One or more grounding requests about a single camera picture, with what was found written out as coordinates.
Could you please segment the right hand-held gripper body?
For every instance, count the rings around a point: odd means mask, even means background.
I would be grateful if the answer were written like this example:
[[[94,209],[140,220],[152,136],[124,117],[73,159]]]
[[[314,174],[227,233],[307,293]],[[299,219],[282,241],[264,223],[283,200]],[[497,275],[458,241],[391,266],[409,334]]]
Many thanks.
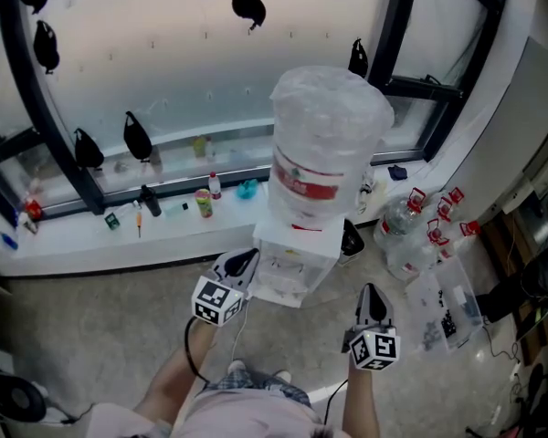
[[[358,370],[389,368],[399,360],[400,347],[401,339],[396,335],[396,328],[379,324],[347,329],[342,341],[342,353],[351,356]]]

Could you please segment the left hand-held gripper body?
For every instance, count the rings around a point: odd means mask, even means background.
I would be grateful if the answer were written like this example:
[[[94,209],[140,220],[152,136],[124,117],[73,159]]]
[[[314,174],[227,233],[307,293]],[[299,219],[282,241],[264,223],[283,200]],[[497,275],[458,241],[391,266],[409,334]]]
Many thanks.
[[[192,315],[223,327],[242,308],[248,293],[249,272],[231,269],[223,258],[200,276],[191,296]]]

